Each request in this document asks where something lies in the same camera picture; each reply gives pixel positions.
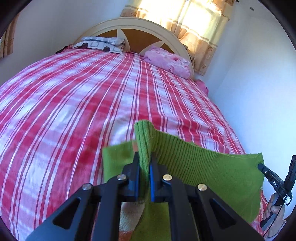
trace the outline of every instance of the pillow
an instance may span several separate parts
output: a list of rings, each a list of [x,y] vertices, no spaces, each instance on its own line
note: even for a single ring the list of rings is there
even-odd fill
[[[88,49],[100,49],[106,52],[111,53],[118,53],[122,54],[122,46],[114,46],[104,42],[97,42],[97,41],[83,41],[75,44],[73,48],[81,47],[81,48],[88,48]]]
[[[184,79],[188,79],[191,76],[191,63],[188,60],[159,47],[152,46],[146,51],[144,61]]]
[[[194,83],[196,83],[206,96],[209,94],[209,89],[205,86],[205,83],[202,80],[194,80]]]
[[[119,46],[124,42],[123,38],[103,38],[103,37],[90,37],[90,36],[83,37],[81,40],[104,42],[104,43],[112,44],[115,46]]]

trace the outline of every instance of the pink pillow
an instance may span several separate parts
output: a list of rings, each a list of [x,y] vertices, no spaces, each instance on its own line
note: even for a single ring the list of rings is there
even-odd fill
[[[201,80],[194,80],[194,83],[206,94],[209,94],[209,89],[205,86],[205,83]]]
[[[152,46],[145,54],[144,61],[162,68],[184,79],[190,78],[190,62],[179,55]]]

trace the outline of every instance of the headboard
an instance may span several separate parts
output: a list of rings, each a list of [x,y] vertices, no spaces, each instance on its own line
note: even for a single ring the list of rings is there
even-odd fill
[[[153,44],[170,53],[177,54],[191,63],[186,48],[175,35],[164,27],[146,19],[121,17],[104,21],[84,32],[74,44],[80,42],[80,39],[84,36],[122,37],[125,39],[123,51],[141,55],[144,55]]]

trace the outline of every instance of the white wall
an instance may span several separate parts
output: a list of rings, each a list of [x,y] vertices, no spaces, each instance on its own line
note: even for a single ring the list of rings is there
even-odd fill
[[[196,75],[209,89],[209,97],[216,92],[230,69],[236,49],[241,42],[250,16],[242,4],[234,4],[233,13],[219,40],[218,48],[205,76]]]
[[[265,164],[284,179],[296,154],[296,50],[276,20],[250,18],[212,99],[246,152],[263,152]],[[266,179],[263,190],[267,198],[274,193]]]
[[[32,0],[17,21],[13,53],[0,60],[0,85],[26,66],[73,43],[84,31],[119,17],[127,0]]]
[[[13,53],[0,59],[0,85],[26,66],[54,53],[60,0],[33,0],[19,15]]]

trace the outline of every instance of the ceiling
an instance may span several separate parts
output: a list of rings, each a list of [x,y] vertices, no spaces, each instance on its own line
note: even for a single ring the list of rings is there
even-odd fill
[[[252,17],[263,18],[267,20],[276,19],[274,15],[266,7],[264,7],[262,3],[259,2],[258,0],[238,0],[238,1],[239,1],[238,3],[237,2],[234,2],[234,3],[242,5],[245,8],[246,12]]]

